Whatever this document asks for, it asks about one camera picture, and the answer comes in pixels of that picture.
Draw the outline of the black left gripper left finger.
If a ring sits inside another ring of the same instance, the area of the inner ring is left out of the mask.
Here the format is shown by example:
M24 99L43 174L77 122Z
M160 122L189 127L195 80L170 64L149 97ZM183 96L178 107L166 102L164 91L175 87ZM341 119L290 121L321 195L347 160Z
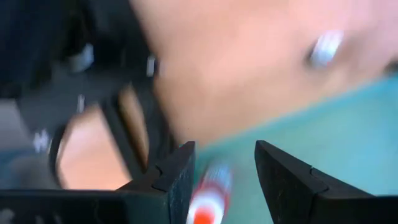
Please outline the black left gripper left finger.
M180 146L122 186L128 224L184 224L193 192L195 142Z

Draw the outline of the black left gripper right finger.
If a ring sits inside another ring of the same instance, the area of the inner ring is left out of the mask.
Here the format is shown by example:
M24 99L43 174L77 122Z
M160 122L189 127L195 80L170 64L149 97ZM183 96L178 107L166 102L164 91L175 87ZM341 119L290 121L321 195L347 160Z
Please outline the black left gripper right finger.
M373 196L258 140L257 176L274 223L358 223L359 200Z

